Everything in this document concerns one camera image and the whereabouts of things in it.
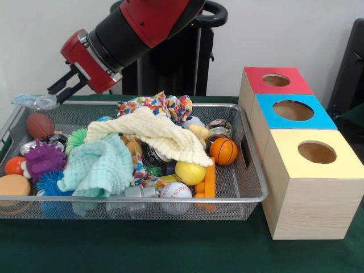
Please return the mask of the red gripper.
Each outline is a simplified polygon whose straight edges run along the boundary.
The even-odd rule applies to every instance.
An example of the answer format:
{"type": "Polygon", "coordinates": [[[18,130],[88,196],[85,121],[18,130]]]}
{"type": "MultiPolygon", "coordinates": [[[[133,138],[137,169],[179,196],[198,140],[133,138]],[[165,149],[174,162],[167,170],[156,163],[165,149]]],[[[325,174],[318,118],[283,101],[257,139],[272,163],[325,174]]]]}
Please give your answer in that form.
{"type": "Polygon", "coordinates": [[[121,72],[113,72],[97,56],[89,41],[89,35],[84,29],[76,31],[64,43],[60,52],[70,65],[75,65],[85,76],[86,83],[80,81],[73,87],[65,88],[67,82],[77,73],[71,69],[47,88],[48,94],[57,94],[61,91],[56,95],[58,104],[63,104],[86,84],[96,93],[103,93],[122,79],[121,72]]]}

